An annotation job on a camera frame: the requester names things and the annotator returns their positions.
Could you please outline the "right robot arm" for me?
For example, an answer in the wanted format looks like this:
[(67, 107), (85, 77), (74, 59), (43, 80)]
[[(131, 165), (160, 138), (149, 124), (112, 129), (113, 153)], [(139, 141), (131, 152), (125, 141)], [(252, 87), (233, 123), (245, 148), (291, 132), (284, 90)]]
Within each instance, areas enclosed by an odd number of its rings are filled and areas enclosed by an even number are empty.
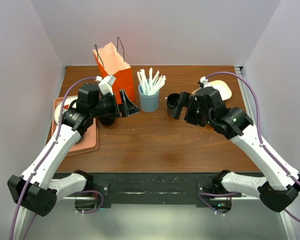
[(168, 114), (179, 119), (186, 108), (184, 120), (192, 125), (209, 125), (215, 132), (237, 145), (261, 170), (262, 177), (241, 175), (223, 170), (212, 181), (209, 196), (247, 194), (258, 198), (270, 210), (280, 213), (299, 195), (300, 172), (283, 160), (271, 146), (258, 136), (257, 126), (239, 107), (228, 108), (220, 92), (209, 86), (195, 94), (172, 93), (166, 100)]

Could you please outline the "stack of black cups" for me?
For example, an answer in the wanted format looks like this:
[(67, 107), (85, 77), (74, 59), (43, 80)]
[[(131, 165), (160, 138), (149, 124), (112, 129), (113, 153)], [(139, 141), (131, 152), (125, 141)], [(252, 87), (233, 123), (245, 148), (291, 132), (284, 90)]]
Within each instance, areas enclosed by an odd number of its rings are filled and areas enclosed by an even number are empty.
[(179, 93), (172, 93), (170, 94), (167, 99), (166, 99), (166, 105), (167, 103), (170, 104), (175, 104), (178, 102), (178, 98), (179, 98), (180, 94)]

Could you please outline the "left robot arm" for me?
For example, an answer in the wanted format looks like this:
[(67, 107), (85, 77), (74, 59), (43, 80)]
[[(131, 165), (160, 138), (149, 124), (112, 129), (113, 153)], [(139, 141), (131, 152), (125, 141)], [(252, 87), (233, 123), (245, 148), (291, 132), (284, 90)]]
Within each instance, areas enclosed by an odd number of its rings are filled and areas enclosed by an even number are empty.
[(50, 141), (33, 164), (21, 176), (12, 175), (7, 186), (14, 202), (44, 217), (57, 201), (72, 194), (89, 196), (95, 186), (93, 176), (82, 170), (53, 181), (53, 176), (69, 150), (83, 137), (96, 118), (113, 122), (116, 118), (129, 117), (140, 112), (126, 92), (119, 91), (121, 103), (115, 95), (101, 91), (101, 85), (86, 83), (78, 90), (77, 100), (72, 101), (63, 113), (61, 123)]

